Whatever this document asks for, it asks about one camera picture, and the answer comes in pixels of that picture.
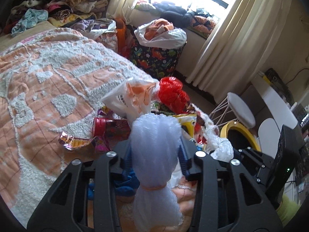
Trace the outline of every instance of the dinosaur print basket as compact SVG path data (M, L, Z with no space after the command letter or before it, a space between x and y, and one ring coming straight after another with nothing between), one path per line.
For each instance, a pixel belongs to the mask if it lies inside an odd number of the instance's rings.
M173 75L184 47L185 44L178 49L171 50L145 47L139 44L134 35L130 61L153 78L160 80Z

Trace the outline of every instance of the metal bolt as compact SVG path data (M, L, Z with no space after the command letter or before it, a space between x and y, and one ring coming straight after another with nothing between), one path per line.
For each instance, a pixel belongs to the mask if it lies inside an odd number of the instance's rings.
M81 160L80 159L74 159L74 160L72 160L71 163L72 163L73 166L77 166L77 165L81 164Z
M117 153L114 152L114 151L110 151L110 152L107 152L107 153L106 153L106 156L107 156L107 157L115 157L116 155L117 155Z
M205 157L206 156L206 153L204 151L197 151L195 152L195 155L197 157Z
M234 166L239 166L240 165L240 161L237 160L237 159L232 159L231 160L231 164L234 165Z

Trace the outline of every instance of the red plastic bag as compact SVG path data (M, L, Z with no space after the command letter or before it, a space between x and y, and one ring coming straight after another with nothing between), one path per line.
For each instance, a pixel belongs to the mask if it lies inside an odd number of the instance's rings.
M190 100L182 90L183 84L175 77L164 77L159 82L158 98L176 114L181 114L186 103Z

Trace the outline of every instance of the beige wall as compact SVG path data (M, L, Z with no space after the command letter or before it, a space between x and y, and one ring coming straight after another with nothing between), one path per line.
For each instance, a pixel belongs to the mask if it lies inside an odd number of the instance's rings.
M262 71L274 68L284 82L292 79L303 67L309 67L305 58L309 52L309 26L306 30L300 18L306 15L305 9L299 0L292 0L291 8L285 26L274 50L262 66ZM131 15L132 24L135 27L157 19L149 12L134 10ZM205 39L185 29L187 44L179 59L176 70L184 76L188 76L194 68L194 59L201 50ZM309 79L309 70L301 72L297 78L289 84L289 88L297 101L306 89Z

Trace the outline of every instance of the floor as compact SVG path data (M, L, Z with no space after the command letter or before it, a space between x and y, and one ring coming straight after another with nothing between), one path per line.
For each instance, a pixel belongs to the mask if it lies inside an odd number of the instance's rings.
M199 95L194 90L190 89L188 86L183 85L182 89L189 95L191 103L195 104L204 113L210 114L215 106Z

